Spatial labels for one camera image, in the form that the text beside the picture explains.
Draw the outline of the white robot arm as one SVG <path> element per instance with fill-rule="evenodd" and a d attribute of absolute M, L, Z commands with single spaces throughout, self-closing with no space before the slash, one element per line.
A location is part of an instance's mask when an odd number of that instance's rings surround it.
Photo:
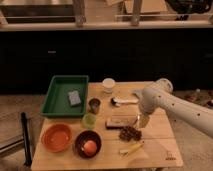
<path fill-rule="evenodd" d="M 173 85 L 161 78 L 140 90 L 139 110 L 149 116 L 157 108 L 174 114 L 207 136 L 213 138 L 213 110 L 175 97 Z"/>

